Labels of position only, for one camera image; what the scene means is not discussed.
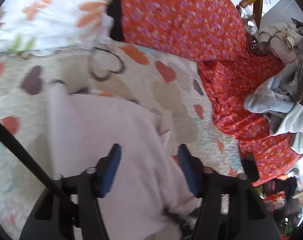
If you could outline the red floral fabric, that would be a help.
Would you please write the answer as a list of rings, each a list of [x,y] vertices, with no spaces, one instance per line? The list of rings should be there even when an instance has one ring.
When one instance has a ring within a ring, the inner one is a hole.
[[[291,135],[275,137],[261,114],[244,109],[245,98],[283,69],[273,55],[253,55],[244,24],[230,0],[121,0],[126,42],[178,55],[198,64],[212,104],[213,124],[253,155],[258,184],[294,167],[299,155]]]

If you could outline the floral leaf-print pillow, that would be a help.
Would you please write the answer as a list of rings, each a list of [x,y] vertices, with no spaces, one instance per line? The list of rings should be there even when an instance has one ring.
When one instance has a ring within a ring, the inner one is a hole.
[[[107,40],[114,20],[111,0],[4,0],[0,53],[88,47]]]

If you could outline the heart-patterned quilt bedspread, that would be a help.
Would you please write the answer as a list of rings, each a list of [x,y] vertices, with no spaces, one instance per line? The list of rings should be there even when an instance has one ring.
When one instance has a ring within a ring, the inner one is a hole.
[[[53,169],[49,142],[52,83],[66,85],[70,94],[124,99],[158,115],[169,130],[167,151],[176,163],[178,147],[186,144],[192,155],[220,174],[242,170],[236,140],[213,125],[212,105],[195,62],[109,42],[29,59],[0,54],[0,123],[49,177],[60,175]],[[182,239],[179,226],[167,219],[166,227],[145,239]]]

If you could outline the pale pink fleece garment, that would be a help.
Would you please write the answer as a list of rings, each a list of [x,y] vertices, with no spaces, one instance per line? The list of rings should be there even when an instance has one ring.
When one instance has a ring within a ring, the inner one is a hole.
[[[70,94],[48,87],[49,142],[53,169],[70,177],[121,147],[111,191],[99,205],[111,239],[145,239],[166,227],[164,209],[188,215],[196,207],[181,168],[167,151],[161,118],[124,100]]]

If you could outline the pile of grey-blue clothes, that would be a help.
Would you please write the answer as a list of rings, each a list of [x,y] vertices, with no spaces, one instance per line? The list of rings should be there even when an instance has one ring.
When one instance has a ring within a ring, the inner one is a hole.
[[[271,136],[291,133],[291,149],[303,154],[303,22],[293,19],[289,24],[264,26],[258,44],[284,68],[248,95],[244,108],[264,115]]]

